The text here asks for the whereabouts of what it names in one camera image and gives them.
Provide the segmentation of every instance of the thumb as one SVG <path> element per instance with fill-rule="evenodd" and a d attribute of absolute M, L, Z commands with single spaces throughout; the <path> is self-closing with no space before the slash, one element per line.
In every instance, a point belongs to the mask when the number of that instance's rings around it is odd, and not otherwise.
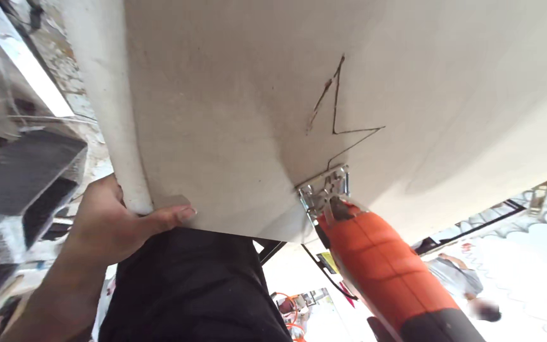
<path fill-rule="evenodd" d="M 158 209 L 136 220 L 137 230 L 147 237 L 169 231 L 191 220 L 197 211 L 192 206 L 173 206 Z"/>

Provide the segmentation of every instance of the fingernail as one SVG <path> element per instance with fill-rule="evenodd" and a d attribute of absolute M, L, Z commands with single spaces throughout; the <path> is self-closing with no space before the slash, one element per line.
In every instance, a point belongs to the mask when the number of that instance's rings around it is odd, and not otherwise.
<path fill-rule="evenodd" d="M 198 212 L 192 208 L 192 207 L 186 207 L 185 209 L 179 211 L 176 213 L 176 218 L 181 222 L 185 223 L 191 219 L 193 219 Z"/>

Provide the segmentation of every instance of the black pants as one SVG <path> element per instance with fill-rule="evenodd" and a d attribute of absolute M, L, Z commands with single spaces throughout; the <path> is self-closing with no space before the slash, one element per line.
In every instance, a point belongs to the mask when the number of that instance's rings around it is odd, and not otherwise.
<path fill-rule="evenodd" d="M 248 237 L 175 228 L 121 262 L 99 341 L 290 341 Z"/>

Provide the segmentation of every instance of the power cord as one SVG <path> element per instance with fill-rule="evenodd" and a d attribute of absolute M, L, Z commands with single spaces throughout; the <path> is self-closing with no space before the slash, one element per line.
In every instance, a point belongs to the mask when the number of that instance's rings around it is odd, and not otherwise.
<path fill-rule="evenodd" d="M 315 262 L 315 264 L 318 266 L 318 268 L 320 268 L 320 271 L 322 271 L 322 273 L 324 273 L 324 276 L 326 276 L 328 278 L 328 280 L 330 281 L 331 284 L 333 284 L 333 286 L 335 286 L 335 288 L 337 288 L 339 290 L 339 292 L 343 293 L 344 296 L 346 296 L 347 298 L 349 299 L 353 299 L 355 301 L 358 300 L 358 297 L 356 296 L 353 296 L 345 291 L 343 291 L 343 289 L 341 289 L 339 287 L 339 285 L 335 284 L 335 282 L 330 278 L 330 276 L 328 275 L 328 273 L 324 270 L 325 266 L 324 264 L 321 262 L 321 261 L 318 261 L 315 259 L 315 257 L 311 254 L 311 252 L 308 250 L 307 246 L 301 244 L 301 246 L 303 247 L 303 249 L 309 254 L 309 257 L 312 258 L 312 261 Z"/>

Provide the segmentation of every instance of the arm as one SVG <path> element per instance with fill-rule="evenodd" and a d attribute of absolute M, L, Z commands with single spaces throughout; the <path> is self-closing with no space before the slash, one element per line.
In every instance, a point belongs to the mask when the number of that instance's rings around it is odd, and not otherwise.
<path fill-rule="evenodd" d="M 446 255 L 445 253 L 440 253 L 438 254 L 438 256 L 448 261 L 455 262 L 461 269 L 470 269 L 467 267 L 465 262 L 461 261 L 460 259 L 457 259 L 456 257 Z"/>
<path fill-rule="evenodd" d="M 196 214 L 176 206 L 139 218 L 122 195 L 114 175 L 88 186 L 60 255 L 2 342 L 65 341 L 80 333 L 94 322 L 107 266 Z"/>

